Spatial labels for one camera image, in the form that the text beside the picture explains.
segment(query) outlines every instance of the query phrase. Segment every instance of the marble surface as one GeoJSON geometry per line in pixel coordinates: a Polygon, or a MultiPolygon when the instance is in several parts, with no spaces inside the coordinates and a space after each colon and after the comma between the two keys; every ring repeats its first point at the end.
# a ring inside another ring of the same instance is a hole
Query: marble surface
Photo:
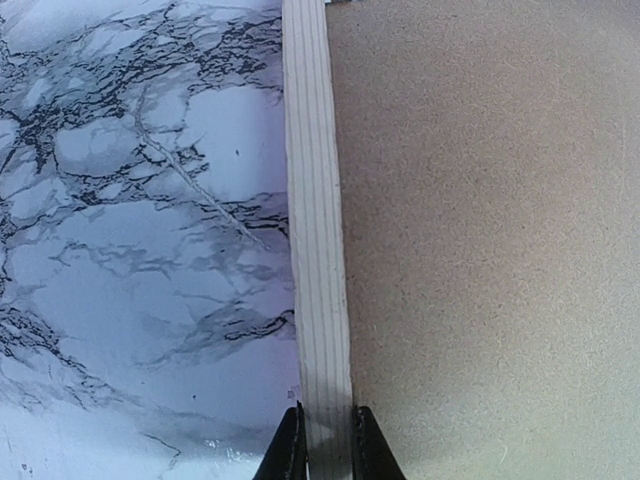
{"type": "Polygon", "coordinates": [[[0,478],[251,478],[298,388],[279,5],[0,17],[0,478]]]}

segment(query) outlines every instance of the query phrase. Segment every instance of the wooden strip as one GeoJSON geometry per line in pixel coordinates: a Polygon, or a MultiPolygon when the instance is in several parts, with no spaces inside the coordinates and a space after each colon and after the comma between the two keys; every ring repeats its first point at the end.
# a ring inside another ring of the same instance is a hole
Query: wooden strip
{"type": "Polygon", "coordinates": [[[349,321],[323,0],[284,0],[289,216],[311,480],[351,478],[349,321]]]}

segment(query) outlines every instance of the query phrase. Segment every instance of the metal object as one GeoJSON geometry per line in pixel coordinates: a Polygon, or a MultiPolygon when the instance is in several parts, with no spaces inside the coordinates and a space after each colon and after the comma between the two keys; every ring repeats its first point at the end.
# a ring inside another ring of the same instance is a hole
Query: metal object
{"type": "MultiPolygon", "coordinates": [[[[406,480],[373,412],[353,408],[352,465],[354,480],[406,480]]],[[[254,480],[307,480],[304,409],[288,409],[254,480]]]]}

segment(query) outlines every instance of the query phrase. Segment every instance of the marble pattern tabletop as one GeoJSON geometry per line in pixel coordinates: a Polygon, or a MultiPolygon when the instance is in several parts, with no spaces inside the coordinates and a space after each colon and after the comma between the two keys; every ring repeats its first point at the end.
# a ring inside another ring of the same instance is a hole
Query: marble pattern tabletop
{"type": "Polygon", "coordinates": [[[0,3],[0,478],[251,478],[297,394],[281,9],[0,3]]]}

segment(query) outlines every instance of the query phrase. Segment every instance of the tan surface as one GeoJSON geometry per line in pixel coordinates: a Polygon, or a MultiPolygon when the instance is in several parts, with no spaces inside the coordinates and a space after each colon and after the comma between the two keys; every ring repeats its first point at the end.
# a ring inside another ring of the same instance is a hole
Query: tan surface
{"type": "Polygon", "coordinates": [[[328,7],[354,388],[412,479],[640,478],[633,3],[328,7]]]}

